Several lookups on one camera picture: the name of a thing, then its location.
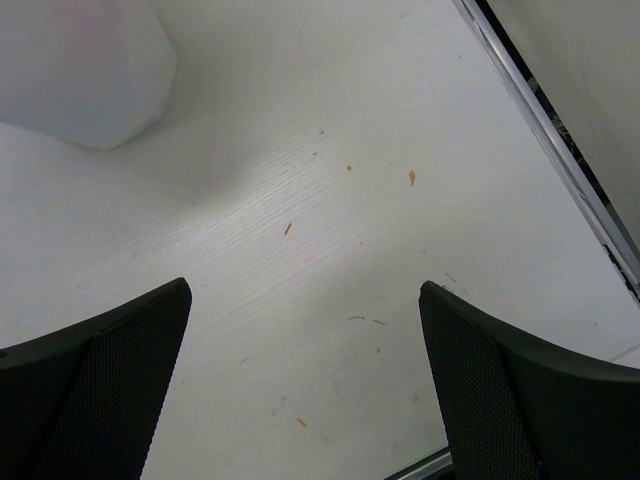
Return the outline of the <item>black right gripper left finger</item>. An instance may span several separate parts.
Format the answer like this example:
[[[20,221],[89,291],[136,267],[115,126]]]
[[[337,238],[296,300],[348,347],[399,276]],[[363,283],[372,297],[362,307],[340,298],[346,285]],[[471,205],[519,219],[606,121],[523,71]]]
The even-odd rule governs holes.
[[[191,304],[177,278],[2,349],[2,478],[140,478]]]

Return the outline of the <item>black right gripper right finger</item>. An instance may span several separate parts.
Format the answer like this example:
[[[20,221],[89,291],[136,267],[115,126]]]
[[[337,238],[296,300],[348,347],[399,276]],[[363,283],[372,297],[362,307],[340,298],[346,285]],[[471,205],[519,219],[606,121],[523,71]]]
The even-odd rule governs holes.
[[[458,479],[636,479],[639,372],[425,282],[419,310]]]

